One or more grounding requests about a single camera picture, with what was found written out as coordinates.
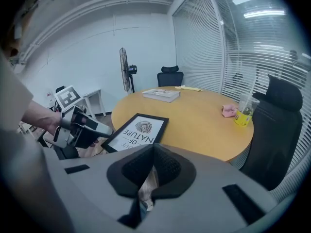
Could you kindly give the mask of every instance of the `table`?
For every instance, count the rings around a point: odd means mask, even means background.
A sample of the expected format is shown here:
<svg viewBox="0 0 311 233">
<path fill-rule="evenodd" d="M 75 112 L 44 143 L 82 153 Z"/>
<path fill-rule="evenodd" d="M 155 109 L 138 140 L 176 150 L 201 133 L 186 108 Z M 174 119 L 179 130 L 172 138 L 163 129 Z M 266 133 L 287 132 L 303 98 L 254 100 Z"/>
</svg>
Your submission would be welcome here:
<svg viewBox="0 0 311 233">
<path fill-rule="evenodd" d="M 89 98 L 92 97 L 95 94 L 98 94 L 99 105 L 100 105 L 100 108 L 101 108 L 101 112 L 103 113 L 104 116 L 106 116 L 106 111 L 105 111 L 104 104 L 103 104 L 103 101 L 102 101 L 102 96 L 101 96 L 101 90 L 100 89 L 95 89 L 95 90 L 92 90 L 92 91 L 88 91 L 88 92 L 86 92 L 86 93 L 84 93 L 82 95 L 82 97 L 86 101 L 87 108 L 88 108 L 89 112 L 91 113 L 92 118 L 94 118 L 94 119 L 96 119 L 96 117 L 95 117 L 95 114 L 92 111 L 92 107 L 91 107 L 91 103 L 89 101 Z"/>
<path fill-rule="evenodd" d="M 161 87 L 177 90 L 174 87 Z M 179 90 L 172 103 L 142 97 L 133 93 L 120 100 L 112 111 L 113 126 L 119 129 L 136 113 L 166 117 L 170 121 L 161 143 L 223 161 L 230 161 L 246 149 L 253 137 L 251 121 L 243 128 L 234 118 L 222 116 L 222 105 L 236 104 L 231 98 L 211 91 Z"/>
</svg>

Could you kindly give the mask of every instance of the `pink cloth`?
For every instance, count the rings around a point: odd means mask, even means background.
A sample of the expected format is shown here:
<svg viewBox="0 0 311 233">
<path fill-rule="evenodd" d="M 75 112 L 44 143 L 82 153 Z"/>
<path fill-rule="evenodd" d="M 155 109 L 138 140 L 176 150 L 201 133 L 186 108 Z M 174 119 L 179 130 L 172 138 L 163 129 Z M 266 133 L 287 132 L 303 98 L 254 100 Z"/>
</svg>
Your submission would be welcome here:
<svg viewBox="0 0 311 233">
<path fill-rule="evenodd" d="M 238 108 L 234 104 L 223 105 L 223 116 L 234 117 Z"/>
</svg>

